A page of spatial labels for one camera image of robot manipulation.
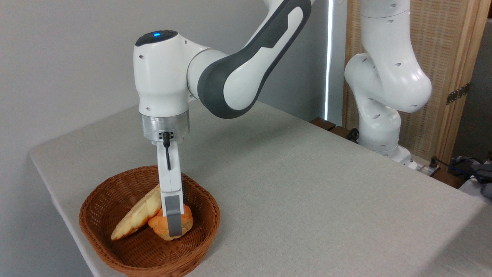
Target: pastry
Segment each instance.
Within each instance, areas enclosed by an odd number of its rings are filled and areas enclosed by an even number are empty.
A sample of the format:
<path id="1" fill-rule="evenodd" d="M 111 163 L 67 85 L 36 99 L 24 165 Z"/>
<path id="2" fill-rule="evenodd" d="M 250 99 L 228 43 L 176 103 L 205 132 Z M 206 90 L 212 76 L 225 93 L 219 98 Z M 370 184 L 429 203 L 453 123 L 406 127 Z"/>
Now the pastry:
<path id="1" fill-rule="evenodd" d="M 184 205 L 184 214 L 181 215 L 181 225 L 183 226 L 183 235 L 188 232 L 193 226 L 193 216 L 191 215 L 191 209 Z M 159 210 L 156 216 L 149 219 L 149 226 L 166 241 L 177 239 L 181 236 L 170 237 L 169 227 L 167 226 L 167 217 L 162 216 L 162 209 Z"/>
<path id="2" fill-rule="evenodd" d="M 147 223 L 149 218 L 154 217 L 161 207 L 160 186 L 157 185 L 140 199 L 118 225 L 116 225 L 115 230 L 111 234 L 111 239 L 119 240 L 135 233 L 140 227 Z"/>

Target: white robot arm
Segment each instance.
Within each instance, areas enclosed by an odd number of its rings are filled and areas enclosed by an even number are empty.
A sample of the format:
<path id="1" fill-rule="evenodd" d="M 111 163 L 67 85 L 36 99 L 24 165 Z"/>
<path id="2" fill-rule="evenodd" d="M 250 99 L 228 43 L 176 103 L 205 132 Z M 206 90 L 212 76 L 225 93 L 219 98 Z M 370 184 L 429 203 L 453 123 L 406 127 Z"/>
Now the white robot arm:
<path id="1" fill-rule="evenodd" d="M 183 191 L 178 140 L 189 132 L 188 100 L 235 118 L 255 103 L 270 72 L 308 20 L 314 0 L 264 0 L 269 12 L 246 46 L 226 55 L 175 31 L 135 43 L 135 85 L 144 136 L 157 145 L 163 214 L 170 236 L 182 234 Z"/>
<path id="2" fill-rule="evenodd" d="M 359 111 L 359 144 L 408 166 L 410 152 L 398 145 L 397 111 L 419 110 L 432 91 L 410 42 L 409 9 L 409 0 L 361 0 L 368 53 L 355 55 L 345 68 Z"/>

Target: wooden block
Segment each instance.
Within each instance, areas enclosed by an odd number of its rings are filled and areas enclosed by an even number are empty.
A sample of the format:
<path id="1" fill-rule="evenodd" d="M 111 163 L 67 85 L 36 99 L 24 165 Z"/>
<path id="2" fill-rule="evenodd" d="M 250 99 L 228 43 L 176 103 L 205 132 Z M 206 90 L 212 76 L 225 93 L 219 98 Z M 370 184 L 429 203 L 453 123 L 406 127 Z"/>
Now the wooden block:
<path id="1" fill-rule="evenodd" d="M 350 135 L 350 130 L 345 129 L 342 126 L 336 126 L 335 128 L 331 129 L 330 132 L 345 139 L 347 139 Z"/>
<path id="2" fill-rule="evenodd" d="M 320 117 L 316 117 L 315 119 L 311 120 L 310 123 L 320 128 L 323 128 L 326 131 L 333 129 L 336 126 L 334 123 L 331 123 L 330 121 L 326 121 Z"/>
<path id="3" fill-rule="evenodd" d="M 454 187 L 456 189 L 459 189 L 461 187 L 461 185 L 463 185 L 463 183 L 464 183 L 464 180 L 462 180 L 462 179 L 460 179 L 460 178 L 458 178 L 452 174 L 447 173 L 443 169 L 438 170 L 434 174 L 434 176 L 432 176 L 432 177 L 434 179 L 441 181 L 441 182 L 447 184 L 448 186 Z"/>

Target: table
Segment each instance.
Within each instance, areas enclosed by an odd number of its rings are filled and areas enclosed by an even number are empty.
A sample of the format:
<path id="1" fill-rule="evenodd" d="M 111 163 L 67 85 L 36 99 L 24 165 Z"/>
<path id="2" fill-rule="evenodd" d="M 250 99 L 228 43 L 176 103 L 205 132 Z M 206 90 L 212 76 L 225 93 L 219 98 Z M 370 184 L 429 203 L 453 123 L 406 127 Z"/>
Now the table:
<path id="1" fill-rule="evenodd" d="M 199 276 L 492 276 L 492 208 L 308 122 L 257 103 L 224 120 L 197 101 L 182 171 L 214 195 Z M 30 152 L 94 276 L 123 276 L 78 225 L 88 194 L 156 164 L 136 107 Z"/>

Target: wicker basket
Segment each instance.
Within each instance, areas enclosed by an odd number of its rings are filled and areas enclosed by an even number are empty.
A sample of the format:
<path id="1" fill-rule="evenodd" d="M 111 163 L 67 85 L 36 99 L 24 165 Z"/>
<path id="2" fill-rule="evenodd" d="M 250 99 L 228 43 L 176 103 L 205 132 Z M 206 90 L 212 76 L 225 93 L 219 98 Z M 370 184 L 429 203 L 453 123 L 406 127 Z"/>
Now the wicker basket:
<path id="1" fill-rule="evenodd" d="M 184 276 L 198 266 L 217 234 L 220 211 L 208 191 L 185 174 L 182 178 L 193 227 L 172 241 L 161 239 L 148 225 L 119 241 L 110 238 L 125 214 L 158 184 L 157 166 L 125 171 L 92 191 L 80 209 L 79 224 L 106 264 L 130 277 Z"/>

